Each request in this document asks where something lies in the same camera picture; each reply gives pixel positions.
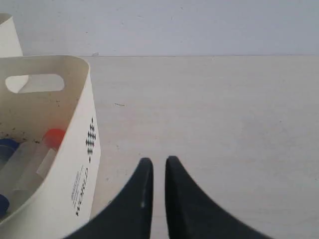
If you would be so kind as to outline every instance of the white container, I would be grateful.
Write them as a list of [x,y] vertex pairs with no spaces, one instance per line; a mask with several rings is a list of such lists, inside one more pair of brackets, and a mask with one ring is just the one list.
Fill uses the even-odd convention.
[[[22,49],[15,30],[13,17],[7,13],[0,13],[0,57],[22,56]],[[13,92],[19,92],[27,83],[28,76],[15,77],[15,81],[7,83]]]
[[[14,75],[57,74],[64,89],[15,94]],[[18,210],[0,222],[0,238],[63,238],[88,222],[101,148],[90,67],[72,56],[0,58],[0,138],[41,141],[51,128],[66,131],[46,178]]]

